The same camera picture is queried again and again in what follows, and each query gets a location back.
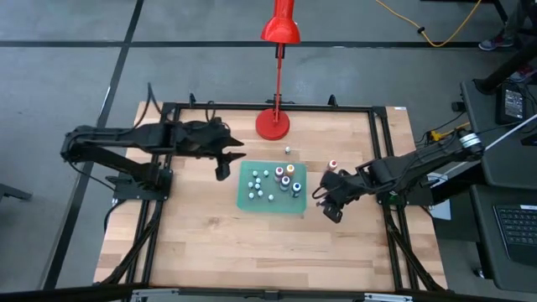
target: lamp base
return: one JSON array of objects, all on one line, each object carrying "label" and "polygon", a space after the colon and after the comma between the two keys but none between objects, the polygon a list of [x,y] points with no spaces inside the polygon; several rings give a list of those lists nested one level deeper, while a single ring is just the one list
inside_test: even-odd
[{"label": "lamp base", "polygon": [[255,129],[259,136],[267,140],[278,140],[285,137],[289,128],[289,117],[281,110],[278,122],[274,122],[274,109],[261,111],[255,121]]}]

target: lamp shade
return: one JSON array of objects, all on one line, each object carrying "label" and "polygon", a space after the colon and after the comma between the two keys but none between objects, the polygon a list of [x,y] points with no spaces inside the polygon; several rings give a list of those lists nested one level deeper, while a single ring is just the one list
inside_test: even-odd
[{"label": "lamp shade", "polygon": [[265,24],[261,39],[275,43],[300,43],[299,27],[293,21],[295,0],[274,0],[274,15]]}]

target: red desk lamp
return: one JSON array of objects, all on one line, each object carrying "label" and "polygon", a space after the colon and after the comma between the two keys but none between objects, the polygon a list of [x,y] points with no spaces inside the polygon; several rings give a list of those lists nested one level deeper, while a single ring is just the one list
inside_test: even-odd
[{"label": "red desk lamp", "polygon": [[299,28],[293,21],[293,6],[295,0],[275,0],[274,15],[265,24],[261,39],[278,44],[276,55],[278,57],[278,69],[276,74],[276,106],[274,109],[266,109],[259,113],[255,122],[255,128],[262,138],[277,140],[283,138],[289,131],[289,117],[279,110],[280,102],[280,78],[282,59],[285,44],[300,43]]}]

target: small bottle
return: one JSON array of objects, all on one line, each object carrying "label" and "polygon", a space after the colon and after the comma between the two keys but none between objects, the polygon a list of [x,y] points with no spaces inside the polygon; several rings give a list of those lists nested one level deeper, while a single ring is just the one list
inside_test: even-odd
[{"label": "small bottle", "polygon": [[299,183],[294,183],[293,188],[291,189],[293,193],[291,194],[294,198],[298,197],[300,195],[300,190],[302,189],[302,186]]},{"label": "small bottle", "polygon": [[289,189],[289,183],[291,182],[291,179],[289,178],[289,176],[284,176],[282,177],[282,182],[279,184],[279,188],[282,190],[282,191],[286,191]]},{"label": "small bottle", "polygon": [[293,177],[294,174],[295,174],[295,167],[292,164],[288,164],[287,168],[285,168],[285,175],[291,178]]},{"label": "small bottle", "polygon": [[331,160],[326,165],[326,170],[334,172],[334,170],[337,168],[337,162],[335,160]]},{"label": "small bottle", "polygon": [[276,180],[276,182],[280,182],[282,180],[282,177],[284,177],[284,168],[276,168],[276,170],[274,171],[274,180]]}]

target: white cap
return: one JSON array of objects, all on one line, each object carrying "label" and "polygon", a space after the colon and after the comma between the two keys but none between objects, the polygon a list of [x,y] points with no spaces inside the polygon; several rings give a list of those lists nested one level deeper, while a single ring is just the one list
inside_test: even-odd
[{"label": "white cap", "polygon": [[282,178],[282,185],[288,185],[289,182],[291,182],[291,179],[289,178],[289,176],[284,176]]}]

